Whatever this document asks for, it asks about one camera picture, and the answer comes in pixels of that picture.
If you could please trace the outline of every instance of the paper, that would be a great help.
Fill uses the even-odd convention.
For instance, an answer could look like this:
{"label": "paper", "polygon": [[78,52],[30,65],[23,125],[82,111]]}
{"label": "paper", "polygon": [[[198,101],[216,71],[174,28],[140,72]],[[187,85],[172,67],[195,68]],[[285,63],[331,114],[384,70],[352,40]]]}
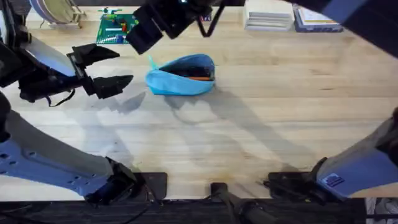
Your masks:
{"label": "paper", "polygon": [[300,14],[303,25],[335,25],[337,22],[331,20],[329,17],[313,12],[304,7],[299,7],[298,13]]}

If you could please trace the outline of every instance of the stack of books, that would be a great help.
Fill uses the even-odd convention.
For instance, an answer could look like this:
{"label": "stack of books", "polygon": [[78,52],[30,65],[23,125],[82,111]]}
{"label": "stack of books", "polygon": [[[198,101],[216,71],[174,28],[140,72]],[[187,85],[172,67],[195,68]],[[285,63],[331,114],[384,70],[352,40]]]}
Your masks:
{"label": "stack of books", "polygon": [[322,14],[294,5],[295,29],[297,32],[342,32],[343,27]]}
{"label": "stack of books", "polygon": [[245,29],[288,31],[294,23],[291,3],[281,0],[246,0],[243,12]]}

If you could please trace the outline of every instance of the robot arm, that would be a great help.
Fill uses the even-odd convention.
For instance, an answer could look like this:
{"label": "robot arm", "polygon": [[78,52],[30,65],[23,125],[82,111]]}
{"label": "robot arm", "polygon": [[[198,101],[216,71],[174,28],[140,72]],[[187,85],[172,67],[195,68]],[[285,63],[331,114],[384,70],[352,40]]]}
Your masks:
{"label": "robot arm", "polygon": [[[116,52],[89,44],[73,47],[65,56],[32,37],[8,0],[0,0],[0,6],[1,87],[19,82],[20,97],[33,103],[79,87],[88,95],[108,98],[131,82],[132,75],[92,79],[86,74],[86,66],[118,57]],[[148,188],[148,175],[162,184],[167,180],[164,173],[133,173],[110,158],[84,153],[43,133],[13,111],[1,92],[0,174],[70,189],[89,203],[105,205],[126,195],[137,197]],[[163,192],[157,196],[164,198],[165,186],[158,189]]]}
{"label": "robot arm", "polygon": [[63,55],[32,37],[22,16],[14,13],[8,0],[1,0],[0,86],[19,82],[21,98],[33,103],[64,91],[83,87],[88,95],[108,98],[123,92],[132,75],[90,78],[85,68],[120,55],[110,49],[88,44],[73,47]]}
{"label": "robot arm", "polygon": [[373,133],[311,172],[272,172],[264,185],[274,198],[340,202],[364,189],[398,182],[398,109]]}

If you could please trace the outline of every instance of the logo sticker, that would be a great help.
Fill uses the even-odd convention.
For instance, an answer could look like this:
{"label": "logo sticker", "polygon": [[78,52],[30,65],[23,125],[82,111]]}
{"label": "logo sticker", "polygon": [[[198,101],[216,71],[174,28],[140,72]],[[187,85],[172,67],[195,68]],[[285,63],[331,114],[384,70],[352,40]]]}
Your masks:
{"label": "logo sticker", "polygon": [[345,180],[339,177],[337,174],[330,174],[325,177],[322,182],[329,187],[336,187],[337,185],[343,183]]}

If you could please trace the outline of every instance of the wooden table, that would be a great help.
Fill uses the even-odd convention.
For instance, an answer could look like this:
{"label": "wooden table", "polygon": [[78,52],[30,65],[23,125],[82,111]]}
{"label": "wooden table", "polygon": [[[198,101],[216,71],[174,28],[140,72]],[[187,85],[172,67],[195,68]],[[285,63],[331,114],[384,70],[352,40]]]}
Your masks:
{"label": "wooden table", "polygon": [[[31,13],[31,33],[63,53],[95,41],[100,7],[82,7],[81,30],[50,30]],[[135,7],[124,7],[133,12]],[[268,172],[311,170],[364,138],[398,105],[398,63],[350,32],[296,34],[246,31],[241,7],[227,7],[211,38],[196,24],[179,38],[164,37],[147,54],[107,45],[120,58],[88,68],[93,77],[133,74],[121,95],[107,100],[78,90],[58,108],[19,99],[14,110],[33,125],[82,151],[107,155],[142,171],[169,174],[167,198],[203,198],[209,183],[227,182],[240,197],[268,197],[256,182]],[[216,65],[216,88],[196,97],[155,96],[144,77],[148,55],[165,63],[205,53]],[[55,99],[62,99],[61,94]],[[1,177],[0,200],[79,200],[75,192]],[[398,185],[356,197],[396,197]]]}

